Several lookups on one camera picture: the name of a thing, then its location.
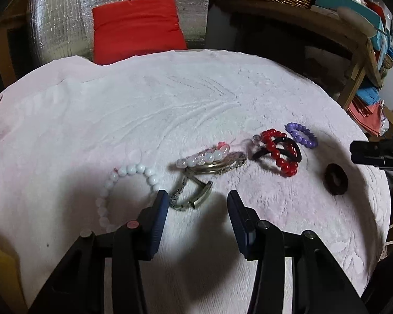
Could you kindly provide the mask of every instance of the round table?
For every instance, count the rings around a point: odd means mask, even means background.
[[[166,52],[97,66],[79,57],[38,68],[5,90],[0,102],[0,247],[16,253],[28,305],[81,229],[97,234],[95,199],[123,164],[154,166],[172,192],[178,158],[226,141],[250,139],[288,122],[319,139],[301,147],[298,173],[284,178],[271,158],[248,160],[212,180],[197,210],[170,209],[160,248],[141,263],[149,313],[245,313],[256,262],[239,253],[226,196],[281,230],[314,230],[361,294],[387,236],[390,195],[383,172],[350,161],[364,134],[317,85],[270,60],[226,51]],[[344,195],[324,186],[329,163],[349,179]],[[191,188],[184,193],[184,198]],[[122,179],[109,197],[113,223],[150,204],[142,176]],[[284,313],[291,309],[287,263]]]

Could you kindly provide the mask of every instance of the blue box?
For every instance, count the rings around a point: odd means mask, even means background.
[[[384,32],[380,16],[375,11],[355,2],[354,0],[316,0],[314,4],[319,7],[333,10],[336,10],[338,7],[351,8],[370,21],[374,27],[377,27]],[[377,35],[371,38],[371,43],[373,44],[374,49],[378,51],[381,49],[384,36],[384,34],[377,32]]]

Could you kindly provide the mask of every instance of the metal bolt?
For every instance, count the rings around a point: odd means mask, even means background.
[[[306,230],[306,231],[304,232],[304,235],[305,235],[307,238],[309,238],[309,239],[314,239],[314,238],[316,238],[316,234],[315,234],[313,231],[311,231],[311,230]]]
[[[83,229],[80,232],[80,237],[83,237],[85,239],[85,238],[88,238],[91,234],[92,234],[92,231],[90,229]]]
[[[140,225],[140,223],[138,221],[129,221],[127,223],[127,228],[135,229],[135,228],[138,228],[139,225]]]
[[[262,220],[258,222],[258,228],[260,229],[267,229],[271,226],[271,224],[268,221]]]

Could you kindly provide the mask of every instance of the red cushion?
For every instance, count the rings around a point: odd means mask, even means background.
[[[94,62],[187,49],[175,0],[125,0],[93,8]]]

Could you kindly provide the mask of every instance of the table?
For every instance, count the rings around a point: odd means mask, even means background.
[[[377,88],[382,86],[370,39],[340,20],[309,9],[262,0],[216,0],[216,5],[229,13],[262,15],[302,27],[349,50],[352,59],[347,71],[348,81],[337,101],[344,110],[348,109],[365,75]]]
[[[252,135],[290,121],[319,138],[317,149],[301,148],[296,176],[283,178],[271,159],[248,161],[205,176],[214,189],[197,211],[169,210],[159,252],[141,263],[149,313],[246,312],[256,263],[239,254],[227,216],[233,189],[281,230],[314,230],[361,294],[390,219],[384,173],[350,162],[348,146],[364,134],[319,86],[242,53],[171,51],[109,66],[71,57],[11,85],[0,102],[0,248],[19,257],[28,305],[81,229],[102,233],[95,199],[114,167],[152,165],[171,192],[176,159],[218,141],[247,152]],[[345,195],[323,185],[331,162],[347,173]],[[148,194],[143,177],[123,179],[111,221],[136,218]],[[290,313],[289,270],[285,282]]]

